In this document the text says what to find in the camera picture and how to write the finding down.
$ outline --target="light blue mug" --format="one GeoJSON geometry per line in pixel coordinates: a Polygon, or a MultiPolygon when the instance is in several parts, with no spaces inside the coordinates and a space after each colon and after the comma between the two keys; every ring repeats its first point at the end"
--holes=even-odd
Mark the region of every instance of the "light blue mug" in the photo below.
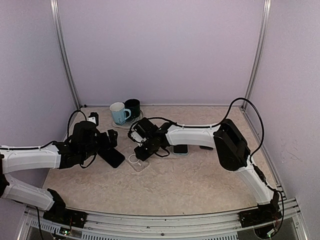
{"type": "Polygon", "coordinates": [[[123,125],[126,123],[126,120],[130,118],[131,111],[125,108],[125,104],[123,102],[115,102],[110,106],[110,111],[112,114],[112,119],[117,125],[123,125]]]}

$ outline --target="phone screen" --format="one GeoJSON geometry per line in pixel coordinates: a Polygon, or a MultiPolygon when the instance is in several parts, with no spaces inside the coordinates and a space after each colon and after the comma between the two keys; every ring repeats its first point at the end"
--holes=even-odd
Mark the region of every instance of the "phone screen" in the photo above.
{"type": "Polygon", "coordinates": [[[173,146],[174,154],[186,155],[188,154],[188,145],[175,145],[173,146]]]}

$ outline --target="marbled countertop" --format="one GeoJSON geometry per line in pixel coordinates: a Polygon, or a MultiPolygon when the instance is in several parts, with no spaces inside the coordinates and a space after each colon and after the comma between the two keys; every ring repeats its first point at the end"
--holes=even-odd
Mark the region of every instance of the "marbled countertop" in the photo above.
{"type": "MultiPolygon", "coordinates": [[[[82,109],[99,114],[98,129],[118,131],[120,152],[137,145],[127,137],[128,130],[114,128],[109,108],[82,109]]],[[[225,115],[226,107],[213,106],[145,106],[146,117],[164,117],[180,124],[213,124],[225,115]]],[[[233,107],[228,118],[232,119],[246,138],[253,151],[257,146],[253,133],[239,110],[233,107]]],[[[78,114],[75,123],[82,121],[78,114]]],[[[161,120],[155,120],[158,126],[161,120]]],[[[236,176],[220,166],[215,150],[189,146],[186,156],[170,154],[165,158],[155,155],[150,165],[136,172],[124,161],[112,168],[97,156],[87,169],[76,165],[68,169],[51,169],[44,188],[56,190],[67,207],[103,213],[128,215],[193,215],[231,211],[256,206],[257,203],[247,186],[236,176]]],[[[261,151],[254,161],[275,187],[272,173],[261,151]]]]}

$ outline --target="vertical metal post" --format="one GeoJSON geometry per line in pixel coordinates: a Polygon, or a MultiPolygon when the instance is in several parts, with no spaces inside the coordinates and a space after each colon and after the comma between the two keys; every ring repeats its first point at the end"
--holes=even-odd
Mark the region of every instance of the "vertical metal post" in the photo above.
{"type": "MultiPolygon", "coordinates": [[[[254,88],[254,84],[256,81],[256,77],[257,77],[257,73],[258,73],[258,69],[259,69],[259,64],[260,64],[260,60],[262,57],[263,47],[264,47],[264,43],[265,43],[266,32],[267,32],[267,28],[268,28],[270,8],[271,8],[271,0],[264,0],[262,22],[261,22],[258,45],[257,45],[255,56],[254,56],[254,62],[253,62],[252,70],[251,70],[250,81],[249,81],[249,84],[248,84],[248,87],[246,89],[246,93],[244,96],[246,99],[250,99],[250,97],[252,95],[253,88],[254,88]]],[[[248,103],[244,101],[243,105],[242,105],[243,110],[246,111],[247,107],[248,107],[248,103]]]]}
{"type": "Polygon", "coordinates": [[[68,60],[67,51],[66,51],[66,46],[65,46],[65,42],[64,42],[63,31],[62,31],[62,27],[61,27],[58,0],[50,0],[50,3],[51,3],[51,11],[52,11],[53,21],[54,21],[54,25],[55,25],[55,30],[56,30],[56,34],[58,37],[59,50],[61,53],[67,82],[69,85],[69,89],[71,91],[74,105],[75,105],[76,109],[79,110],[81,108],[81,103],[80,103],[80,100],[78,97],[78,92],[76,89],[75,82],[74,82],[72,74],[71,74],[71,69],[70,69],[69,60],[68,60]]]}

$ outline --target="cup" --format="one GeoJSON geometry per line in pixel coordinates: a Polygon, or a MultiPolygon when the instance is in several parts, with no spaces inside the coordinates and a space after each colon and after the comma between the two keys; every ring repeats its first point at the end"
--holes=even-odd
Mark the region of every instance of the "cup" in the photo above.
{"type": "Polygon", "coordinates": [[[124,106],[131,111],[129,120],[136,119],[140,116],[140,101],[138,99],[129,99],[125,101],[124,106]]]}
{"type": "Polygon", "coordinates": [[[125,104],[123,102],[115,102],[110,106],[110,111],[112,114],[112,119],[117,125],[123,125],[126,123],[126,120],[131,117],[130,109],[125,109],[125,104]]]}

